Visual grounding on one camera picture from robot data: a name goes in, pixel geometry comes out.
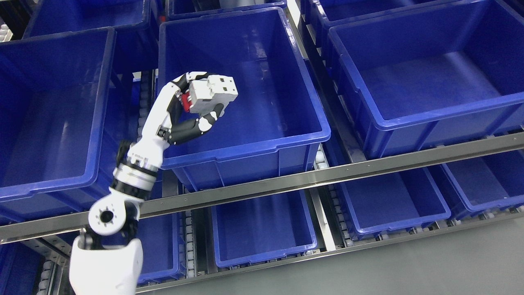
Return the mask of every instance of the metal shelf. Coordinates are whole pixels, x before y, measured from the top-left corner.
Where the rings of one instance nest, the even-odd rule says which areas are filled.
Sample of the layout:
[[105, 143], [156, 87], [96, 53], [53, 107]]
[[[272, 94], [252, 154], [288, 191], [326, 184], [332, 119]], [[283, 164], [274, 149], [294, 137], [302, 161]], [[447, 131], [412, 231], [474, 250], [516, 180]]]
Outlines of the metal shelf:
[[[330, 199], [330, 184], [524, 149], [524, 132], [516, 132], [366, 161], [362, 151], [358, 147], [355, 134], [353, 134], [347, 126], [348, 122], [345, 118], [344, 111], [340, 108], [340, 105], [337, 107], [338, 97], [336, 96], [330, 79], [324, 73], [318, 71], [319, 65], [320, 68], [322, 68], [322, 61], [318, 58], [315, 59], [313, 56], [313, 53], [318, 53], [308, 52], [306, 50], [307, 46], [304, 46], [299, 37], [300, 33], [306, 34], [309, 32], [300, 31], [299, 27], [295, 25], [297, 19], [300, 19], [300, 16], [297, 17], [296, 15], [296, 13], [299, 14], [296, 4], [289, 2], [286, 12], [303, 55], [306, 57], [309, 65], [315, 69], [315, 71], [312, 71], [312, 76], [314, 76], [313, 80], [324, 104], [330, 125], [333, 128], [333, 136], [339, 136], [339, 139], [344, 138], [344, 141], [340, 140], [341, 149], [345, 152], [352, 164], [182, 195], [177, 195], [177, 180], [171, 179], [170, 181], [165, 181], [166, 183], [163, 184], [163, 195], [165, 197], [143, 203], [141, 207], [141, 218], [206, 208], [213, 205], [289, 192], [297, 189], [307, 189], [309, 191], [310, 211], [314, 221], [316, 221], [315, 226], [319, 240], [319, 249], [305, 256], [279, 259], [277, 261], [239, 267], [231, 270], [219, 269], [214, 265], [214, 259], [212, 257], [213, 250], [207, 245], [209, 244], [207, 241], [210, 240], [210, 232], [209, 230], [205, 230], [207, 227], [206, 222], [209, 221], [209, 217], [205, 213], [206, 209], [195, 210], [192, 216], [194, 218], [193, 231], [196, 239], [194, 254], [198, 258], [194, 261], [196, 264], [196, 276], [178, 281], [168, 281], [156, 285], [139, 287], [137, 293], [430, 237], [524, 216], [521, 208], [512, 208], [503, 212], [497, 212], [494, 215], [480, 215], [478, 218], [467, 219], [462, 222], [455, 220], [436, 220], [432, 226], [424, 230], [421, 228], [413, 228], [411, 231], [404, 233], [379, 236], [377, 239], [350, 241], [350, 243], [347, 243], [344, 234], [338, 229], [339, 221], [336, 220], [336, 214], [333, 213], [333, 204]], [[51, 242], [56, 240], [55, 235], [57, 234], [76, 231], [86, 226], [87, 216], [87, 212], [82, 212], [0, 226], [0, 244], [24, 240], [29, 240], [25, 242], [27, 245], [46, 246], [47, 244], [51, 244], [51, 246], [48, 247], [50, 251], [47, 252], [46, 255], [49, 256], [49, 259], [61, 265], [61, 273], [57, 275], [57, 277], [63, 277], [63, 280], [66, 280], [69, 253], [66, 251], [60, 253], [60, 249]], [[58, 280], [53, 294], [70, 293], [69, 284], [63, 283], [63, 281], [60, 283], [60, 281], [61, 280]]]
[[[420, 152], [341, 165], [323, 170], [155, 199], [143, 203], [141, 207], [141, 218], [204, 208], [249, 198], [318, 187], [518, 149], [524, 149], [524, 132], [436, 147]], [[81, 212], [1, 226], [0, 244], [79, 230], [88, 224], [87, 221], [88, 213]]]

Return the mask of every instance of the robotic hand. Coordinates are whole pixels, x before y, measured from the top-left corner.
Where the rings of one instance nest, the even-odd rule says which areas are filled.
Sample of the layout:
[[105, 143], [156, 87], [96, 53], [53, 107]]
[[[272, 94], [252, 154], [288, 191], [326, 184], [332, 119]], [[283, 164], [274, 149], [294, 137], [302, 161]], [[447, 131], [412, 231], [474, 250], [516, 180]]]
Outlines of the robotic hand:
[[[232, 77], [208, 72], [185, 73], [160, 90], [142, 138], [121, 143], [110, 194], [93, 204], [89, 228], [73, 242], [69, 280], [77, 295], [135, 294], [143, 261], [142, 244], [136, 238], [140, 204], [153, 188], [163, 151], [209, 131], [237, 95]], [[178, 123], [182, 111], [200, 117]], [[118, 232], [126, 245], [102, 245], [102, 236]]]

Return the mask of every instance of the blue plastic bin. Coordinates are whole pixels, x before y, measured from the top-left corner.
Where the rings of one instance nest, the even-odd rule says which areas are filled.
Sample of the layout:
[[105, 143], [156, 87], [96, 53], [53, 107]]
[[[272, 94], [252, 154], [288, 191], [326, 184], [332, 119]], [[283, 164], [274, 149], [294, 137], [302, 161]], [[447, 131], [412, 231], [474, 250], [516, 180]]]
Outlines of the blue plastic bin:
[[0, 294], [32, 295], [42, 256], [23, 244], [0, 245]]
[[209, 14], [252, 10], [266, 7], [286, 8], [287, 6], [287, 0], [196, 0], [197, 5], [194, 3], [195, 0], [167, 0], [167, 20], [193, 18]]
[[[331, 165], [347, 164], [335, 138], [325, 143]], [[451, 211], [427, 168], [407, 170], [335, 184], [352, 239], [428, 227]]]
[[316, 248], [304, 191], [211, 208], [219, 267], [253, 264]]
[[160, 26], [159, 85], [204, 70], [232, 76], [238, 87], [209, 133], [164, 153], [162, 168], [189, 190], [312, 169], [331, 131], [290, 32], [279, 7]]
[[524, 204], [524, 153], [513, 151], [429, 168], [457, 220]]
[[152, 0], [40, 0], [24, 38], [112, 26], [117, 73], [158, 66], [158, 6]]
[[113, 28], [0, 44], [0, 224], [87, 210], [136, 138]]
[[[184, 223], [181, 213], [141, 219], [137, 238], [142, 242], [144, 262], [138, 284], [163, 282], [185, 276]], [[122, 245], [120, 234], [105, 237], [102, 244]]]
[[303, 0], [300, 12], [311, 24], [315, 45], [326, 44], [329, 28], [357, 20], [403, 12], [411, 9], [455, 2], [457, 0]]
[[524, 18], [501, 1], [421, 8], [329, 35], [326, 65], [369, 158], [524, 124]]

